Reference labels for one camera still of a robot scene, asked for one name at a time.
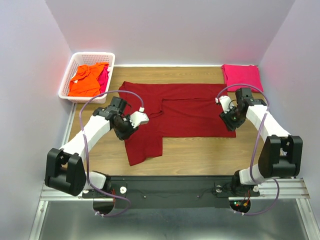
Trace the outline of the dark red t shirt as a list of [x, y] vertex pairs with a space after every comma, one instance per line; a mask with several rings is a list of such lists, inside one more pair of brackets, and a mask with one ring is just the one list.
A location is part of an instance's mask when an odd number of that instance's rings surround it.
[[163, 138], [235, 138], [220, 118], [222, 108], [215, 98], [225, 84], [123, 82], [119, 96], [127, 101], [131, 114], [140, 107], [149, 118], [125, 141], [130, 166], [163, 154]]

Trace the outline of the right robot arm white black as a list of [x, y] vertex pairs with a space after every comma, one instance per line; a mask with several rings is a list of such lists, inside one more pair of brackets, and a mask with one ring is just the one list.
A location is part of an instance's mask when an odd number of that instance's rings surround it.
[[257, 163], [254, 163], [257, 153], [254, 148], [250, 166], [234, 173], [230, 182], [231, 192], [242, 195], [267, 180], [296, 177], [301, 169], [302, 138], [281, 127], [271, 115], [268, 101], [254, 98], [250, 85], [236, 90], [235, 101], [233, 103], [222, 92], [215, 98], [216, 104], [222, 107], [219, 116], [227, 130], [235, 131], [245, 121], [250, 121], [257, 129], [256, 138], [262, 139], [264, 145]]

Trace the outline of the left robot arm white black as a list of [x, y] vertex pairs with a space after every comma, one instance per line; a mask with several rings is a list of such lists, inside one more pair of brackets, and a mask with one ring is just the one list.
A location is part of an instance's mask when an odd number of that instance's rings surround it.
[[125, 140], [138, 129], [133, 127], [131, 116], [124, 115], [127, 105], [127, 101], [114, 96], [110, 105], [94, 110], [74, 138], [60, 148], [52, 148], [46, 157], [45, 185], [71, 196], [93, 189], [100, 197], [108, 196], [111, 193], [108, 176], [85, 167], [89, 166], [90, 150], [108, 132], [114, 130], [120, 140]]

